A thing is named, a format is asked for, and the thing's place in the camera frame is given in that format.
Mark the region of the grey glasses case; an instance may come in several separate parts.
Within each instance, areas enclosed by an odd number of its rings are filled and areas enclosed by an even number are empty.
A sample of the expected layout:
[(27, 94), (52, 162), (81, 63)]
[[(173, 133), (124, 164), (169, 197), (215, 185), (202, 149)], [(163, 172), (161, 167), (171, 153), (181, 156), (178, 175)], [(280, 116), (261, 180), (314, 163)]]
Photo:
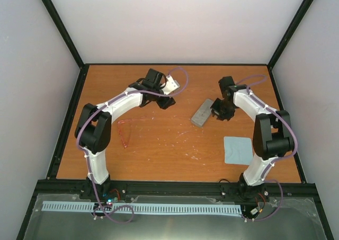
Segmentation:
[(201, 106), (197, 109), (194, 115), (191, 117), (191, 123), (195, 126), (202, 128), (206, 121), (211, 116), (211, 106), (213, 100), (206, 99)]

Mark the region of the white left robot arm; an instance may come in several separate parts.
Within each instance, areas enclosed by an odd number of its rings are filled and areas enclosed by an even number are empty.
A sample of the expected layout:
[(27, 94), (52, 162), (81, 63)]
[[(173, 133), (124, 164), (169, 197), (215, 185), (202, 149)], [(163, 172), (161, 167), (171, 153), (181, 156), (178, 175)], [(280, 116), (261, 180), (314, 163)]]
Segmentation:
[(105, 151), (111, 140), (111, 126), (117, 118), (136, 107), (143, 107), (151, 101), (166, 109), (175, 103), (170, 94), (180, 88), (180, 84), (167, 75), (165, 83), (160, 78), (154, 80), (140, 78), (129, 85), (116, 97), (97, 104), (86, 104), (81, 112), (75, 131), (76, 146), (84, 152), (87, 163), (87, 177), (94, 183), (91, 192), (99, 199), (110, 193), (106, 168)]

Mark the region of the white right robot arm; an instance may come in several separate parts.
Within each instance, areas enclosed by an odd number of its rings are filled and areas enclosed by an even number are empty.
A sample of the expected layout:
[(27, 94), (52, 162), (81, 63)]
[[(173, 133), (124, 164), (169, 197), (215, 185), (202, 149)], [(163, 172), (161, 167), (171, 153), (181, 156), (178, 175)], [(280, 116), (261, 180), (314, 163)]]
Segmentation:
[(218, 82), (222, 98), (211, 106), (211, 113), (218, 120), (229, 121), (237, 109), (243, 110), (253, 121), (253, 158), (240, 175), (237, 194), (242, 199), (259, 193), (271, 168), (278, 161), (293, 157), (298, 149), (295, 133), (290, 126), (290, 114), (277, 110), (259, 99), (250, 86), (236, 84), (231, 76)]

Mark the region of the red transparent sunglasses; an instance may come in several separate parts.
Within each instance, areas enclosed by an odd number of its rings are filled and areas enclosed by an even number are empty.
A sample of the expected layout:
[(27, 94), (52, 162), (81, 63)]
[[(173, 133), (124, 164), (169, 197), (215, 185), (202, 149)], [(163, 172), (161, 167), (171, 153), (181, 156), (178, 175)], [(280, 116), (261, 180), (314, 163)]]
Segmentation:
[(140, 118), (122, 119), (117, 122), (117, 131), (124, 148), (127, 148), (129, 145), (132, 124), (136, 121), (143, 121), (145, 118), (145, 116), (142, 116)]

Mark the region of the light blue cleaning cloth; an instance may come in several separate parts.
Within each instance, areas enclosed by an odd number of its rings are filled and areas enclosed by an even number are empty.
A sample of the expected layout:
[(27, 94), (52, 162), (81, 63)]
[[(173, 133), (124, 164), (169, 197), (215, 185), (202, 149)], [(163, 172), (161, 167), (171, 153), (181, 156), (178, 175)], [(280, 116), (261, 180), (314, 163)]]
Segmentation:
[(245, 137), (224, 137), (225, 163), (249, 165), (253, 158), (252, 140)]

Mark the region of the black table edge rail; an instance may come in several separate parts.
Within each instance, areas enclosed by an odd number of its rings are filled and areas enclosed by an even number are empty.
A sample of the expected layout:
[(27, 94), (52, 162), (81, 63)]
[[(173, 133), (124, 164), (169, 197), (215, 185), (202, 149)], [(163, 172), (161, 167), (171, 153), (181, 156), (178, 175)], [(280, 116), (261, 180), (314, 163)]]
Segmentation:
[(84, 65), (93, 65), (93, 66), (141, 66), (141, 65), (150, 65), (150, 66), (265, 66), (267, 64), (241, 64), (241, 63), (86, 63)]

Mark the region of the black left frame post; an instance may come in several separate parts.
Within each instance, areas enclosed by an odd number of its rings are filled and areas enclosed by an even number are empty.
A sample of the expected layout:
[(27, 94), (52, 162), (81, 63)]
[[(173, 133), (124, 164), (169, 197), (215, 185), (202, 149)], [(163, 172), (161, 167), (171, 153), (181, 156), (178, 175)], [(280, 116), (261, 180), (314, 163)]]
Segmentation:
[(65, 42), (69, 52), (71, 53), (76, 65), (81, 70), (85, 66), (78, 50), (73, 43), (55, 5), (53, 4), (52, 0), (41, 0), (45, 9), (47, 10), (49, 16), (51, 17), (55, 27), (57, 28), (59, 34), (61, 35), (63, 41)]

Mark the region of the black frame post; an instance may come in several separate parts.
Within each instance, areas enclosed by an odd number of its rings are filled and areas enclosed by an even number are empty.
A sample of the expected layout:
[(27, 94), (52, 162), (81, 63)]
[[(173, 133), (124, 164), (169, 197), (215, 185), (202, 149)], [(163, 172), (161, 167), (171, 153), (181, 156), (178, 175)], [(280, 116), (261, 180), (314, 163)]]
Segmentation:
[(278, 46), (276, 47), (272, 57), (270, 58), (267, 68), (269, 71), (273, 71), (274, 66), (278, 62), (279, 58), (281, 57), (282, 53), (284, 52), (285, 48), (287, 47), (289, 41), (293, 37), (294, 33), (296, 32), (298, 26), (300, 25), (301, 21), (307, 14), (309, 8), (311, 7), (314, 0), (302, 0), (300, 6), (298, 7), (295, 15), (293, 16), (290, 24), (288, 25), (284, 35), (282, 36)]
[(55, 5), (53, 4), (52, 0), (41, 0), (45, 9), (47, 10), (49, 16), (51, 17), (55, 27), (57, 28), (59, 34), (61, 35), (63, 41), (65, 42), (69, 52), (71, 53), (76, 65), (81, 70), (85, 66), (78, 50), (73, 43)]

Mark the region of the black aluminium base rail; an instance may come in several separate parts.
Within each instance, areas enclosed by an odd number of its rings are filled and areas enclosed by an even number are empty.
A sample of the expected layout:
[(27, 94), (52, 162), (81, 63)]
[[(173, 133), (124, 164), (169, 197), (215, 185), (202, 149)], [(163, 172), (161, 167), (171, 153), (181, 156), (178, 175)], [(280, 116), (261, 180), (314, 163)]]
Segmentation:
[[(235, 199), (243, 189), (236, 182), (109, 181), (102, 186), (97, 186), (101, 200), (117, 192), (122, 200), (139, 195), (196, 196), (216, 199), (231, 197)], [(93, 186), (89, 180), (39, 180), (33, 194), (79, 194), (83, 199), (94, 199)]]

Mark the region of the black right frame post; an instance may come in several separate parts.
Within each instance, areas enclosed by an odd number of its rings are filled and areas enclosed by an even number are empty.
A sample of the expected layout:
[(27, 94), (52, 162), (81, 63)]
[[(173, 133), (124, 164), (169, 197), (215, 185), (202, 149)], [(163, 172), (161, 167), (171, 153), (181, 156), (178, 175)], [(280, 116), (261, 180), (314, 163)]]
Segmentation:
[(285, 48), (287, 47), (289, 41), (293, 37), (294, 33), (296, 32), (298, 26), (300, 25), (301, 21), (307, 14), (309, 8), (311, 7), (314, 0), (302, 0), (300, 6), (298, 7), (295, 15), (293, 16), (290, 24), (288, 25), (284, 35), (282, 36), (278, 46), (276, 47), (272, 57), (270, 58), (267, 68), (269, 71), (273, 71), (274, 66), (278, 62), (279, 58), (281, 57), (282, 53), (284, 52)]

